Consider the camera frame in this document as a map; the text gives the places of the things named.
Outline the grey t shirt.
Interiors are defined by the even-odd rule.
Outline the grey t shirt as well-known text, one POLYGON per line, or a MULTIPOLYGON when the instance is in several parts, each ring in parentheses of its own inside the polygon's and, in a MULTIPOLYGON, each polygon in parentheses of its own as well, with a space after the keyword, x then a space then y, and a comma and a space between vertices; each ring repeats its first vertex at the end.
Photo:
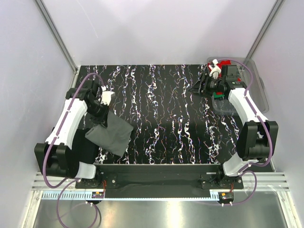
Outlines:
POLYGON ((132 125, 109 111, 107 127, 98 124, 85 134, 85 138, 102 149, 122 157, 129 145, 132 131, 132 125))

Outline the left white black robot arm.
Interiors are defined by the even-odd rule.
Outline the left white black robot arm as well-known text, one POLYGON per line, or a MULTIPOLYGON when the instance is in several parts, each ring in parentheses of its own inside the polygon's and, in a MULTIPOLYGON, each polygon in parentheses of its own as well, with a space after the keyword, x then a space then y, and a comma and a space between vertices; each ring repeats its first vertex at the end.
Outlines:
POLYGON ((107 127, 109 105, 113 92, 108 91, 101 77, 86 77, 80 85, 66 93, 63 111, 56 126, 44 143, 34 148, 38 166, 45 184, 55 189, 67 179, 86 179, 92 188, 98 188, 103 181, 96 166, 80 161, 73 150, 73 140, 79 123, 85 114, 93 121, 107 127))

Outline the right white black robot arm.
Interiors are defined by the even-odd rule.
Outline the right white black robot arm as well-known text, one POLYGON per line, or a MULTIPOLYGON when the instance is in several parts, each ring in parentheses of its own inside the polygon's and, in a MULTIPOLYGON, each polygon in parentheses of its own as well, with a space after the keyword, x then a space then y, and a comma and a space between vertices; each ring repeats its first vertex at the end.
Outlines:
POLYGON ((220 165, 212 180, 220 188, 237 182, 251 166, 267 166, 274 154, 278 124, 260 112, 249 94, 249 88, 241 80, 237 65, 219 65, 213 61, 207 64, 199 81, 190 89, 203 96, 223 94, 234 106, 243 124, 236 153, 220 165))

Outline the green t shirt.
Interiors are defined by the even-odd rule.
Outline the green t shirt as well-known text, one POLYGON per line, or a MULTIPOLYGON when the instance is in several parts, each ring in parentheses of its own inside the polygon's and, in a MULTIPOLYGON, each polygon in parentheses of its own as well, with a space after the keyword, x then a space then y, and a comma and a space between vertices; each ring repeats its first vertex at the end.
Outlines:
POLYGON ((214 92, 212 96, 214 99, 217 99, 217 98, 223 98, 225 95, 223 92, 214 92))

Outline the red t shirt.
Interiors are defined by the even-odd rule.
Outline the red t shirt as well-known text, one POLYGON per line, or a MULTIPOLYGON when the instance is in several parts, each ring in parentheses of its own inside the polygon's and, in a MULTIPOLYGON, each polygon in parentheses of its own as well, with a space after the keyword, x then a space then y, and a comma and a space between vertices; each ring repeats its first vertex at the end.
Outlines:
POLYGON ((230 60, 221 60, 218 66, 221 68, 219 77, 226 76, 226 82, 241 82, 238 67, 237 65, 232 64, 230 60))

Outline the black folded t shirt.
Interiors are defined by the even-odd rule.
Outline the black folded t shirt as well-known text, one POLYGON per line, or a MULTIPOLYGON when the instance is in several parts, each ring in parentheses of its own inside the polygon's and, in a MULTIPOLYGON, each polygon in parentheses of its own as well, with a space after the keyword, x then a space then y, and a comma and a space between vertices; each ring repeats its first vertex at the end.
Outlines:
POLYGON ((96 167, 93 163, 99 153, 99 147, 85 137, 89 131, 89 128, 77 129, 73 139, 72 152, 79 161, 75 178, 93 179, 95 177, 96 167))

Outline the clear plastic bin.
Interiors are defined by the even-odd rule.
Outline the clear plastic bin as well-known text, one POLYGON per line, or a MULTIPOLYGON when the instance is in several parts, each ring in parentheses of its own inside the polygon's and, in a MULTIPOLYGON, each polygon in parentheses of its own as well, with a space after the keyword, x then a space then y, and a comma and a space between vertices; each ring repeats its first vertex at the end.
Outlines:
MULTIPOLYGON (((246 85, 251 84, 248 93, 250 94, 253 102, 256 104, 261 113, 265 114, 268 112, 269 105, 264 91, 265 87, 262 79, 259 76, 254 60, 240 57, 209 57, 207 59, 207 62, 211 62, 214 59, 228 60, 232 64, 237 65, 240 73, 240 79, 246 85)), ((228 101, 228 98, 226 96, 220 98, 214 98, 212 96, 211 102, 215 114, 237 115, 234 106, 228 101)))

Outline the black marble pattern mat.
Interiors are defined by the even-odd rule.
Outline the black marble pattern mat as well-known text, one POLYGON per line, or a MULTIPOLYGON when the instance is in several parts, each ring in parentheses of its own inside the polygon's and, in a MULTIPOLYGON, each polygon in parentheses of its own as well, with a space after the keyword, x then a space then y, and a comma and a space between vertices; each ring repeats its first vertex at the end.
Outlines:
POLYGON ((243 124, 215 114, 210 98, 188 90, 204 65, 81 66, 76 80, 100 75, 115 92, 110 110, 133 126, 122 157, 99 147, 99 164, 219 164, 236 153, 243 124))

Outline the left small connector board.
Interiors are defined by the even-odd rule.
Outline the left small connector board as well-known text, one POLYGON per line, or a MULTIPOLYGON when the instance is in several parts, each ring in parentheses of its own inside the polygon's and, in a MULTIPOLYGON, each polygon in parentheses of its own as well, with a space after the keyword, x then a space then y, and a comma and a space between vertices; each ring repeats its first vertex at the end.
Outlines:
POLYGON ((92 198, 93 199, 103 199, 105 197, 104 192, 101 191, 93 191, 92 192, 92 198))

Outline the small connector board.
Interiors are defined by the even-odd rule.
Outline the small connector board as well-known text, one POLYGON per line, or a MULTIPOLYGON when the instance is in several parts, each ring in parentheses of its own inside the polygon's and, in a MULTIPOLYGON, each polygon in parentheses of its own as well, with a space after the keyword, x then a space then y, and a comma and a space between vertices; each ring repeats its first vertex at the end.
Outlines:
POLYGON ((105 197, 104 192, 101 191, 93 191, 92 192, 92 198, 93 199, 103 199, 105 197))
POLYGON ((234 192, 221 192, 219 194, 219 204, 221 205, 232 205, 234 201, 234 192))

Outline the right small connector board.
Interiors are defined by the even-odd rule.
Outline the right small connector board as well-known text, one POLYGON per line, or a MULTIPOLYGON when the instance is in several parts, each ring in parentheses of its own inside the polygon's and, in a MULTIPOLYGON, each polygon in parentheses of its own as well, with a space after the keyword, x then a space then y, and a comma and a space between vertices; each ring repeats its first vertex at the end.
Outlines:
POLYGON ((234 201, 234 192, 221 192, 219 194, 219 204, 221 205, 232 205, 234 201))

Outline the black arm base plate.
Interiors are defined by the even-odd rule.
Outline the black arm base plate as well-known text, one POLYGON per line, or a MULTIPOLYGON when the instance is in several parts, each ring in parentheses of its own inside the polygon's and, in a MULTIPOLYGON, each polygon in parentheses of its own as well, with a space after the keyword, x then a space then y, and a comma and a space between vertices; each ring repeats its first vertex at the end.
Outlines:
POLYGON ((77 189, 104 190, 109 199, 201 199, 210 190, 243 189, 240 177, 225 177, 218 164, 99 164, 96 177, 77 189))

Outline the left aluminium frame post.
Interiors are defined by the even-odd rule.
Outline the left aluminium frame post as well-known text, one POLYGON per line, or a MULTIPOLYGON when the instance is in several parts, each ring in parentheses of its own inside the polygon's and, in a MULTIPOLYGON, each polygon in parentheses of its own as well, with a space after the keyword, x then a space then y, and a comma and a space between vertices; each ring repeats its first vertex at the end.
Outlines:
POLYGON ((43 0, 34 0, 34 3, 36 4, 39 12, 42 15, 42 18, 44 19, 49 31, 51 32, 53 38, 55 39, 55 42, 57 43, 60 51, 62 52, 65 60, 67 61, 69 67, 71 68, 72 72, 75 74, 78 70, 77 65, 75 64, 72 56, 70 55, 62 37, 59 34, 58 29, 55 26, 55 23, 47 10, 44 1, 43 0))

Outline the aluminium frame post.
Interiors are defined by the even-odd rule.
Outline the aluminium frame post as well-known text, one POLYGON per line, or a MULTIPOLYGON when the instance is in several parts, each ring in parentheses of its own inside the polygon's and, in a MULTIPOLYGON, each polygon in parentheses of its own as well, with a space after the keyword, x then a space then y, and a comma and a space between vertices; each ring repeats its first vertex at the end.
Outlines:
POLYGON ((72 56, 70 55, 62 37, 59 34, 58 29, 55 26, 55 23, 47 10, 44 1, 43 0, 34 0, 34 3, 36 4, 39 12, 42 15, 42 18, 44 19, 49 31, 51 32, 53 38, 55 39, 55 42, 57 43, 60 51, 62 52, 65 60, 67 61, 69 67, 71 68, 72 72, 75 74, 78 70, 77 65, 75 64, 72 56))
POLYGON ((280 9, 282 8, 283 4, 285 3, 285 0, 276 0, 268 13, 261 29, 259 30, 253 44, 251 45, 251 48, 249 49, 246 58, 251 59, 257 48, 259 47, 260 43, 262 42, 263 38, 265 37, 266 33, 270 29, 272 23, 274 22, 276 16, 280 12, 280 9))

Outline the right aluminium frame post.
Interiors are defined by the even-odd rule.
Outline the right aluminium frame post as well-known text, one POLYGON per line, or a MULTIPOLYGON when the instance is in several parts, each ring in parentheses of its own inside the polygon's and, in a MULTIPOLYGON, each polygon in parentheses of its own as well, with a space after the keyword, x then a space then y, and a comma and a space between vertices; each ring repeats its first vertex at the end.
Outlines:
POLYGON ((253 44, 251 45, 251 48, 249 49, 246 58, 251 59, 257 48, 259 47, 260 43, 262 42, 263 38, 265 37, 266 33, 270 29, 272 23, 274 22, 276 16, 280 12, 280 9, 282 8, 283 4, 285 3, 285 0, 276 0, 268 13, 261 29, 259 30, 253 44))

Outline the front aluminium rail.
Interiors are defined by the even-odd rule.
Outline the front aluminium rail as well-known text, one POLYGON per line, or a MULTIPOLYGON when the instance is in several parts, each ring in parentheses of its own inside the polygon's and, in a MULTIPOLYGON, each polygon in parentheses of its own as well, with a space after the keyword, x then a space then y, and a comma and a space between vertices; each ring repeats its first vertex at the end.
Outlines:
MULTIPOLYGON (((143 177, 143 180, 146 181, 145 183, 142 183, 141 185, 152 185, 157 184, 160 186, 165 186, 165 184, 170 184, 169 183, 169 173, 161 173, 164 174, 163 179, 160 179, 160 177, 155 177, 153 180, 148 180, 149 176, 148 173, 139 173, 142 174, 140 177, 135 177, 134 174, 136 173, 110 173, 110 174, 102 174, 102 180, 105 181, 105 189, 118 189, 118 187, 121 187, 127 184, 127 182, 131 182, 131 184, 137 184, 140 185, 140 177, 143 177)), ((255 172, 256 175, 256 191, 289 191, 289 187, 287 184, 287 181, 285 179, 285 175, 281 172, 255 172)), ((173 184, 174 185, 179 185, 181 186, 182 184, 185 184, 186 186, 190 186, 189 183, 186 183, 185 180, 181 180, 181 184, 178 184, 178 177, 181 178, 181 174, 176 174, 173 179, 173 184)), ((215 172, 207 172, 205 174, 200 174, 200 177, 198 178, 199 180, 195 182, 196 185, 198 185, 198 188, 201 188, 203 190, 215 190, 215 191, 224 191, 228 192, 229 190, 232 189, 231 183, 215 183, 215 172)), ((57 181, 61 181, 61 178, 58 177, 51 177, 50 178, 50 184, 55 185, 57 181)), ((44 180, 42 174, 36 174, 33 186, 31 190, 42 190, 42 191, 47 191, 47 190, 62 190, 64 187, 66 187, 72 179, 67 179, 62 185, 59 187, 52 189, 49 188, 44 180)), ((72 183, 71 186, 67 188, 67 190, 93 190, 93 189, 98 189, 101 190, 103 188, 103 184, 99 183, 89 183, 90 181, 93 181, 93 179, 90 179, 85 182, 85 180, 81 180, 80 182, 77 183, 72 183)), ((237 180, 234 181, 233 183, 233 189, 234 191, 237 190, 251 190, 253 189, 255 184, 255 178, 253 174, 251 173, 246 173, 244 174, 241 178, 237 177, 237 180)))

